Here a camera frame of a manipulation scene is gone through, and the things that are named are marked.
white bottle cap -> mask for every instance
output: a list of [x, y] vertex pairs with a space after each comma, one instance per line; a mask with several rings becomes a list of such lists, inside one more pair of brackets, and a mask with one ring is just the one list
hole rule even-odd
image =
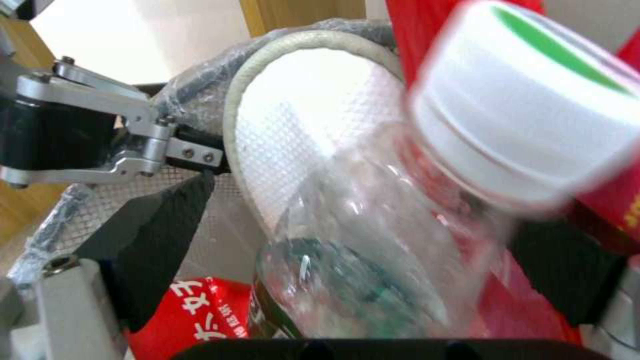
[[444, 171], [511, 211], [546, 211], [628, 165], [640, 76], [572, 31], [499, 1], [459, 7], [409, 97]]

green stripe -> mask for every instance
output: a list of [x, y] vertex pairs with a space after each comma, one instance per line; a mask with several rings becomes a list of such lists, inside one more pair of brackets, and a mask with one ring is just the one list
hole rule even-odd
[[496, 7], [493, 8], [493, 11], [500, 21], [516, 35], [551, 60], [611, 90], [631, 95], [622, 85], [586, 63], [571, 50], [539, 30], [536, 26], [531, 25], [528, 21], [502, 8]]

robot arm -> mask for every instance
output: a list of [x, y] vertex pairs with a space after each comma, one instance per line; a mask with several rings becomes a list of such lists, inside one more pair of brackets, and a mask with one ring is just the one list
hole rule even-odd
[[220, 137], [177, 125], [137, 88], [72, 58], [39, 72], [9, 56], [0, 60], [0, 179], [12, 186], [122, 183], [165, 163], [228, 172]]

transparent plastic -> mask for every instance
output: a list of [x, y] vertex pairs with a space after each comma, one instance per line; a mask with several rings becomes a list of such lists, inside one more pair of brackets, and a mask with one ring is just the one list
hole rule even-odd
[[514, 219], [431, 162], [409, 124], [313, 172], [258, 273], [308, 337], [468, 336]]

plastic wrap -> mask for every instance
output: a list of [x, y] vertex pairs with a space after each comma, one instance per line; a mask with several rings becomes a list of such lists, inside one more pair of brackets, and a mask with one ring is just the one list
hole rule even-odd
[[[184, 71], [160, 91], [154, 98], [154, 106], [162, 115], [175, 115], [180, 123], [220, 135], [227, 88], [244, 61], [273, 39], [306, 29], [346, 31], [394, 47], [390, 24], [385, 21], [330, 19], [309, 27], [279, 29]], [[9, 276], [16, 283], [35, 280], [48, 259], [75, 250], [127, 200], [161, 191], [191, 176], [190, 171], [166, 167], [153, 178], [138, 177], [127, 184], [91, 188], [72, 185], [27, 242]], [[218, 176], [178, 278], [215, 274], [249, 282], [255, 254], [265, 239], [233, 177]]]
[[264, 250], [262, 282], [304, 336], [471, 334], [513, 221], [416, 156], [410, 133], [381, 126], [312, 173]]
[[328, 19], [310, 26], [274, 30], [231, 47], [173, 78], [155, 96], [157, 109], [161, 114], [175, 115], [180, 121], [197, 129], [222, 134], [225, 96], [238, 69], [269, 42], [290, 33], [311, 29], [353, 33], [390, 49], [396, 45], [391, 25], [384, 20]]
[[69, 186], [47, 218], [40, 224], [38, 231], [28, 238], [25, 251], [20, 255], [8, 276], [17, 284], [33, 282], [40, 275], [45, 263], [55, 252], [56, 244], [61, 241], [65, 224], [71, 221], [78, 207], [93, 195], [93, 190], [83, 184]]

